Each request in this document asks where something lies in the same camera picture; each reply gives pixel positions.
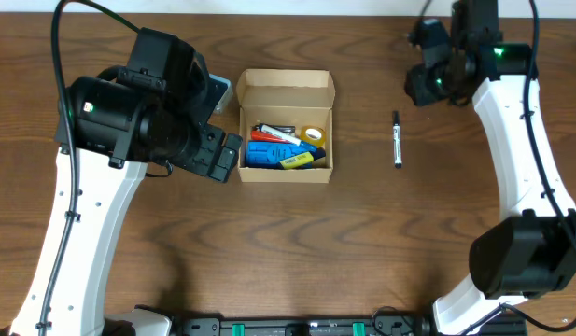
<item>pen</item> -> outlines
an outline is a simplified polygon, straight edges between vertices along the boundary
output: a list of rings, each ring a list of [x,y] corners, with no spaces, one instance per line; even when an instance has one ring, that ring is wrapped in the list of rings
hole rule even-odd
[[[393,111],[393,159],[396,168],[401,168],[400,114]]]
[[[291,136],[291,135],[287,135],[287,134],[285,134],[285,133],[283,133],[283,132],[281,132],[281,131],[276,130],[276,129],[273,128],[273,127],[268,126],[268,125],[261,124],[261,125],[260,125],[260,131],[263,132],[263,133],[267,133],[267,134],[276,136],[276,137],[280,138],[281,140],[288,141],[288,142],[290,142],[291,144],[294,144],[294,145],[296,145],[296,146],[302,147],[302,148],[308,150],[308,151],[311,152],[311,153],[315,153],[315,152],[316,152],[316,146],[311,145],[311,144],[309,144],[309,143],[307,143],[307,142],[304,142],[304,141],[300,140],[300,139],[297,138],[297,137],[293,137],[293,136]]]

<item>open cardboard box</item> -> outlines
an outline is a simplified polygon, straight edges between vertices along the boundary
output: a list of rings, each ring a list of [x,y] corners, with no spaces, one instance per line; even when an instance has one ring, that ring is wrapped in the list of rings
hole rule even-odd
[[[329,183],[333,171],[332,110],[335,87],[329,71],[246,69],[236,86],[240,102],[238,173],[242,182]],[[325,130],[327,156],[311,169],[275,170],[246,167],[250,131],[260,123],[303,126]]]

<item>green connector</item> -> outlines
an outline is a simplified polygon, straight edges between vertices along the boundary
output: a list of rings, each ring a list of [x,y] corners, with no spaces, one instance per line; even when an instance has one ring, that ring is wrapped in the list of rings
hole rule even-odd
[[[366,336],[366,329],[364,328],[364,323],[357,322],[352,325],[354,330],[354,336]]]
[[[244,336],[244,325],[233,325],[232,336]]]

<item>wooden table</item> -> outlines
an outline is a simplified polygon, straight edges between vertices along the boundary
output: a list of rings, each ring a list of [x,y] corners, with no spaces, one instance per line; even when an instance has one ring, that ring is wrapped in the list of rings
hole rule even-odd
[[[237,172],[220,185],[180,170],[146,180],[119,239],[108,313],[144,303],[227,317],[369,315],[385,304],[426,307],[468,273],[471,242],[499,223],[495,172],[471,107],[416,108],[404,94],[406,70],[420,62],[403,38],[414,19],[126,17],[187,40],[233,83],[246,68],[331,71],[335,170],[328,185],[242,184]],[[32,282],[53,199],[50,20],[0,14],[0,328]],[[529,21],[503,20],[501,29],[509,41],[531,37]],[[576,21],[543,20],[541,31],[541,106],[576,201]],[[134,39],[104,15],[63,15],[67,84],[125,64]],[[237,132],[237,103],[212,123]],[[554,325],[572,319],[576,277],[525,309]]]

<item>yellow tape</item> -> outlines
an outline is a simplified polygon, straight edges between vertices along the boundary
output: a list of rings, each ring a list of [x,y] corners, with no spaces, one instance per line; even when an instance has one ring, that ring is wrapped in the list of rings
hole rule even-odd
[[[300,132],[300,139],[317,148],[323,147],[323,144],[325,144],[325,131],[314,126],[304,126]]]

